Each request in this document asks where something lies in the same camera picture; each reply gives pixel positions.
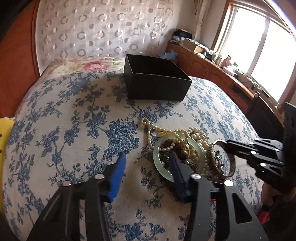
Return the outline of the person's right hand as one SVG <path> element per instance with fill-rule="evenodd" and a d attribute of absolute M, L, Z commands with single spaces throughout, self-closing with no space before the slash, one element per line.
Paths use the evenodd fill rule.
<path fill-rule="evenodd" d="M 273 197 L 276 196 L 277 192 L 269 184 L 264 183 L 261 191 L 261 202 L 263 205 L 272 206 Z"/>

